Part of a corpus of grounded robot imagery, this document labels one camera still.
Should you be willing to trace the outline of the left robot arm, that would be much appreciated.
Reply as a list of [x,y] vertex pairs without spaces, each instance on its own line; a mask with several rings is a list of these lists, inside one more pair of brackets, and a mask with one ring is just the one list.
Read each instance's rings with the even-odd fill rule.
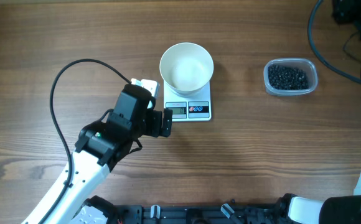
[[125,85],[115,107],[80,131],[68,164],[25,223],[69,223],[114,166],[141,150],[141,136],[170,136],[172,110],[156,111],[154,102],[147,89]]

